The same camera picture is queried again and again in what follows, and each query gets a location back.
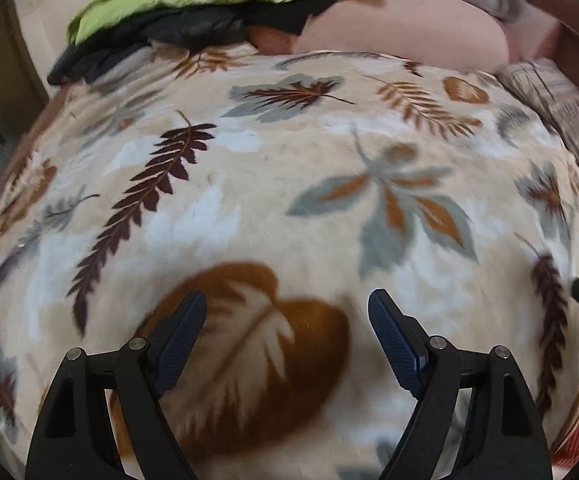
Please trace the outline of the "striped floral pillow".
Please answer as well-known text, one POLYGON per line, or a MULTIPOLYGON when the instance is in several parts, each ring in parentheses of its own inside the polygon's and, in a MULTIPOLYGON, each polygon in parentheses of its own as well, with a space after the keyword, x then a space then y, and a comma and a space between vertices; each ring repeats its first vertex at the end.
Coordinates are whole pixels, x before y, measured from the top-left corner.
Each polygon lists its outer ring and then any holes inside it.
POLYGON ((579 89, 548 58, 501 68, 498 81, 563 139, 579 164, 579 89))

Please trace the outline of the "leaf pattern fleece blanket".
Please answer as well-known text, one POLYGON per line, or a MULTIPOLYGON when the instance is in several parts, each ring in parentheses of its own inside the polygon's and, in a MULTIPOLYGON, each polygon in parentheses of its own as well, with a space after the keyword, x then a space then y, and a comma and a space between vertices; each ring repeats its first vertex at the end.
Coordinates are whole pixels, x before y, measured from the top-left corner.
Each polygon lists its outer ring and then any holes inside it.
POLYGON ((137 52, 63 88, 0 185, 0 438, 19 460, 71 348, 199 289, 163 411, 210 479, 371 479, 413 399, 382 288, 456 346, 509 348, 554 443, 579 403, 579 164, 497 78, 393 56, 137 52))

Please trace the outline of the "pink quilted bolster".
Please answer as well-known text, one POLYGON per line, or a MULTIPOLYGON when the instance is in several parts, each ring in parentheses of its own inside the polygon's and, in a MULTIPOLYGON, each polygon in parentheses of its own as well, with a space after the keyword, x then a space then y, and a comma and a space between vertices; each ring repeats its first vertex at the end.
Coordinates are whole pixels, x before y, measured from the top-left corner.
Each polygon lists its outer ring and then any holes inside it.
POLYGON ((450 70, 496 70, 510 62, 499 22, 462 0, 338 0, 298 35, 262 25, 247 35, 268 55, 373 52, 450 70))

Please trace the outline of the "black jacket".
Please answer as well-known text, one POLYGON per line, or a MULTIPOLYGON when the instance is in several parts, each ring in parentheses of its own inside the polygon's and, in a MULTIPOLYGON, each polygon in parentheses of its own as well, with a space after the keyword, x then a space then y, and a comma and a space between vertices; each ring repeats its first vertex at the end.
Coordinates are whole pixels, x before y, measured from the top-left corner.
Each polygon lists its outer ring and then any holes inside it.
POLYGON ((160 6, 141 11, 98 30, 84 41, 69 44, 52 66, 47 82, 55 87, 80 80, 92 84, 129 55, 154 42, 196 53, 244 41, 248 26, 266 26, 298 35, 308 18, 320 15, 336 1, 250 0, 224 6, 160 6))

